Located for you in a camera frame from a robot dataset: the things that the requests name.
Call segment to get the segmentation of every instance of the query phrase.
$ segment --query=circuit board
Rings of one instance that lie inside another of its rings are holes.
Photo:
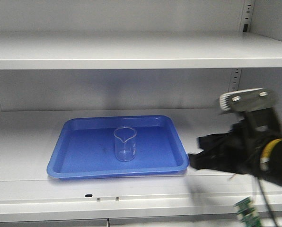
[[[262,227],[259,214],[249,197],[237,202],[234,207],[237,209],[238,219],[245,224],[245,227]]]

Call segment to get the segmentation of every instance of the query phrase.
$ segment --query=tray rim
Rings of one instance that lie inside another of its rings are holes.
[[[55,172],[53,167],[55,165],[57,155],[58,155],[58,147],[62,144],[62,138],[64,137],[65,128],[68,124],[74,121],[83,121],[83,120],[104,120],[104,119],[125,119],[125,118],[163,118],[168,121],[170,129],[172,131],[172,136],[174,137],[175,143],[178,146],[178,152],[181,156],[183,162],[178,166],[171,167],[157,167],[157,168],[135,168],[135,169],[117,169],[117,170],[101,170],[101,171],[87,171],[87,172],[71,172],[71,173],[59,173]],[[124,177],[124,176],[150,176],[150,175],[161,175],[161,174],[175,174],[182,172],[187,169],[189,166],[189,158],[186,154],[184,146],[180,140],[180,137],[177,133],[175,125],[170,117],[165,115],[136,115],[136,116],[108,116],[108,117],[82,117],[82,118],[73,118],[67,120],[60,131],[60,135],[56,142],[55,148],[47,165],[47,173],[50,177],[59,178],[59,179],[91,179],[91,178],[109,178],[109,177]]]

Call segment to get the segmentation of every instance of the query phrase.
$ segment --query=white cabinet wall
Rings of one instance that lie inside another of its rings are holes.
[[[46,173],[69,119],[167,115],[196,153],[197,137],[237,121],[213,108],[219,95],[251,87],[278,93],[282,121],[282,1],[0,0],[0,225],[176,216],[184,226],[204,215],[238,226],[232,206],[255,192],[265,212],[248,175],[188,168],[60,181]],[[282,214],[282,188],[264,185]]]

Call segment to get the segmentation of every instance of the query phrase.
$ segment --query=white metal panel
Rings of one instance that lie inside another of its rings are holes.
[[[33,222],[0,222],[0,227],[106,227],[106,219],[33,221]]]
[[[0,31],[238,31],[243,0],[0,0]]]
[[[2,111],[212,107],[231,69],[0,70]]]
[[[243,69],[239,89],[265,87],[274,90],[278,96],[275,106],[282,122],[282,68]]]
[[[250,31],[282,40],[282,0],[256,0]]]
[[[279,226],[282,227],[282,217],[277,217]],[[262,218],[262,225],[264,227],[274,227],[274,223],[270,218]],[[168,222],[142,222],[127,223],[127,224],[110,224],[110,227],[244,227],[245,223],[234,218],[230,219],[211,219],[199,221],[168,221]]]
[[[240,32],[0,32],[0,70],[234,67],[282,67],[282,42]]]

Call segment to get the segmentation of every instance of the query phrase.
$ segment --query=cable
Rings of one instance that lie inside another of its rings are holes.
[[[258,178],[257,178],[257,181],[258,181],[258,184],[259,184],[261,193],[262,193],[262,195],[263,195],[263,198],[264,198],[264,201],[265,201],[265,205],[266,205],[266,207],[267,207],[267,209],[268,209],[269,215],[270,215],[270,217],[272,218],[272,220],[273,220],[273,222],[274,222],[274,226],[275,226],[275,227],[279,227],[278,224],[277,224],[277,222],[276,222],[276,220],[275,220],[275,216],[274,216],[274,214],[273,214],[272,208],[270,207],[270,205],[269,205],[269,203],[268,203],[268,201],[267,201],[267,197],[266,197],[265,192],[264,192],[264,190],[263,190],[261,181],[260,181],[260,179],[258,179]]]

